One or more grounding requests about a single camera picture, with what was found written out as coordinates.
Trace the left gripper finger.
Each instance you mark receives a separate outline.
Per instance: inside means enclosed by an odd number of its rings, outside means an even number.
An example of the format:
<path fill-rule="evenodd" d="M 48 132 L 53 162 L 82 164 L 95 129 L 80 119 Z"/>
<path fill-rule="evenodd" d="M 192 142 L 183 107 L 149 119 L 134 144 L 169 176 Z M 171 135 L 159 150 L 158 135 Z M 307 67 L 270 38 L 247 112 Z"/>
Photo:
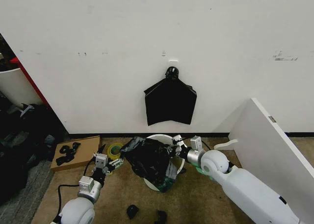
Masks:
<path fill-rule="evenodd" d="M 118 159 L 115 159 L 113 161 L 110 161 L 108 164 L 107 164 L 107 167 L 109 169 L 117 169 L 119 167 L 121 167 L 124 163 L 124 160 L 122 158 L 118 158 Z"/>
<path fill-rule="evenodd" d="M 97 156 L 98 154 L 102 154 L 102 153 L 103 153 L 103 150 L 104 150 L 105 146 L 106 146 L 106 144 L 103 144 L 102 146 L 99 147 L 99 149 L 97 150 L 97 152 L 94 152 L 94 153 L 93 153 L 93 158 L 92 158 L 92 160 L 96 160 L 96 156 Z"/>

